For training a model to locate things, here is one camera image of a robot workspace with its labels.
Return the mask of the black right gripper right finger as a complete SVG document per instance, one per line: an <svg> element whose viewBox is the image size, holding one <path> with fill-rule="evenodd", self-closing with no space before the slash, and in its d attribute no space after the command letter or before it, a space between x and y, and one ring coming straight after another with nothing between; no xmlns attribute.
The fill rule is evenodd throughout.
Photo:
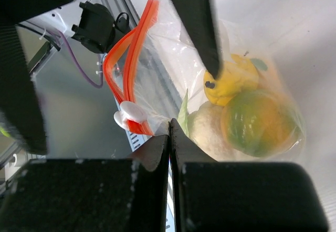
<svg viewBox="0 0 336 232"><path fill-rule="evenodd" d="M176 231L327 231L304 168L290 162L216 162L170 123Z"/></svg>

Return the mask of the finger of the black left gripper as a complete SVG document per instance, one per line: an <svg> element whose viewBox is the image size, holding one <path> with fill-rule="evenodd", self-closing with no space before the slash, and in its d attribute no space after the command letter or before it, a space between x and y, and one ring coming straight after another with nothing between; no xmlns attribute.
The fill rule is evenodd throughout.
<svg viewBox="0 0 336 232"><path fill-rule="evenodd" d="M72 1L1 0L1 127L29 153L47 154L47 138L16 25Z"/></svg>
<svg viewBox="0 0 336 232"><path fill-rule="evenodd" d="M222 54L213 0L171 0L206 70L217 79Z"/></svg>

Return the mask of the orange fruit with leaf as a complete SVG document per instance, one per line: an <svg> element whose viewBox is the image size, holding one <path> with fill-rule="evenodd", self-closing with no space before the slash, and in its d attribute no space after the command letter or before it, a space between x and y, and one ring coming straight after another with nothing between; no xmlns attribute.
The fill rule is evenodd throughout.
<svg viewBox="0 0 336 232"><path fill-rule="evenodd" d="M249 60L257 69L261 87L271 87L278 85L279 77L272 62L267 62L260 58L250 58Z"/></svg>

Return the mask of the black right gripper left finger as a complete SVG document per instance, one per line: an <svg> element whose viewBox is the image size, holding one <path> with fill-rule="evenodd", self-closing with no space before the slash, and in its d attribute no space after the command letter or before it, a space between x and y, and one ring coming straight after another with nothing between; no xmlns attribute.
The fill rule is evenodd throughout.
<svg viewBox="0 0 336 232"><path fill-rule="evenodd" d="M132 159L31 160L15 175L1 231L128 231Z"/></svg>

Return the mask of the green orange mango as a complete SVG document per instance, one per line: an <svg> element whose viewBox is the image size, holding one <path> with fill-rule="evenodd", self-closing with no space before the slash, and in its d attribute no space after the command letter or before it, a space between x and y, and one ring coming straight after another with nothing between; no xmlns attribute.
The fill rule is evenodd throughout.
<svg viewBox="0 0 336 232"><path fill-rule="evenodd" d="M227 145L253 157L286 151L302 136L296 111L267 90L239 93L224 107L220 123Z"/></svg>

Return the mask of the white cauliflower with green leaves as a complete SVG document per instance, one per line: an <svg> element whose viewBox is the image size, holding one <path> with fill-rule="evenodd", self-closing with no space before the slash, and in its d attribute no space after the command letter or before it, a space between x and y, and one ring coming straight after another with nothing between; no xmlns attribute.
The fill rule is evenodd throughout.
<svg viewBox="0 0 336 232"><path fill-rule="evenodd" d="M204 102L198 110L188 113L188 92L186 92L177 121L184 134L203 152L217 161L229 161L236 158L233 149L224 143L221 128L223 107Z"/></svg>

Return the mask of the clear zip bag orange zipper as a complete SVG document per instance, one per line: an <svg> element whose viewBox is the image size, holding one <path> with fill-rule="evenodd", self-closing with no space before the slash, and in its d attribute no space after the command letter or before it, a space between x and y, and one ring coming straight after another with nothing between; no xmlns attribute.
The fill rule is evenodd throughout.
<svg viewBox="0 0 336 232"><path fill-rule="evenodd" d="M182 132L217 161L293 160L305 146L301 113L251 34L219 21L222 66L204 67L173 6L148 0L138 25L107 54L115 122L147 136Z"/></svg>

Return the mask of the yellow orange round fruit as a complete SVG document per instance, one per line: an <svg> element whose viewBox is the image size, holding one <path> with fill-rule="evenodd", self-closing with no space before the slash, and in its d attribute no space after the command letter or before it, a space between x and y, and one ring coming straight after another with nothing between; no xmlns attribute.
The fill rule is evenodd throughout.
<svg viewBox="0 0 336 232"><path fill-rule="evenodd" d="M222 73L214 79L209 72L204 73L204 92L207 99L224 107L237 94L255 90L259 84L259 74L253 62L246 57L232 54L232 62L225 61Z"/></svg>

